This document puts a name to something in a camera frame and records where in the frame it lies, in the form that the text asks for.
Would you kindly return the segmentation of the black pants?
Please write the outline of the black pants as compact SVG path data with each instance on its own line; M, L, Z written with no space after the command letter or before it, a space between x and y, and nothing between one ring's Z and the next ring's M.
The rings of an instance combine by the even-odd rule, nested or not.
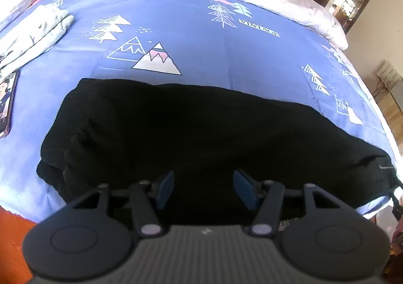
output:
M173 173L167 211L189 223L244 213L235 171L287 188L315 184L353 208L398 186L391 157L312 107L194 85L83 79L63 99L37 173L70 202Z

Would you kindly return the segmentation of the blue patterned bed sheet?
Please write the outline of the blue patterned bed sheet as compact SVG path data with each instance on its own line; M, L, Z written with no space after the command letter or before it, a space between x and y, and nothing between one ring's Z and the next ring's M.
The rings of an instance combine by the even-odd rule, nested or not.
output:
M63 200L37 173L40 146L64 96L84 78L235 89L309 105L347 133L397 143L369 89L326 38L239 0L39 0L74 17L20 70L10 133L1 140L1 207L38 223Z

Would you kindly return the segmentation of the white slatted basket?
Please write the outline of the white slatted basket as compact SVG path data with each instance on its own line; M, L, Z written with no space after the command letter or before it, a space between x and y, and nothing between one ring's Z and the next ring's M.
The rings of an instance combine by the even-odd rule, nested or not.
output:
M383 60L381 67L378 69L377 77L381 79L381 82L387 88L388 91L402 82L402 76L398 73L395 67L387 60Z

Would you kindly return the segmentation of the smartphone with lit screen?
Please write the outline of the smartphone with lit screen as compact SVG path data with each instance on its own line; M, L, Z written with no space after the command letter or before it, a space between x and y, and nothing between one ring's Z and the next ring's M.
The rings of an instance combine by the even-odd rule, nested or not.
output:
M1 82L1 101L0 101L0 137L6 137L11 128L12 108L14 95L20 71L16 70L8 75Z

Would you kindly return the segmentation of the folded light blue clothes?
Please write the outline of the folded light blue clothes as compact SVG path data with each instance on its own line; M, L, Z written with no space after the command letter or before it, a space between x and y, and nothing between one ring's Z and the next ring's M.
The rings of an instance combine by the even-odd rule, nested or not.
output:
M1 77L23 67L53 46L69 29L74 16L54 4L38 6L1 38Z

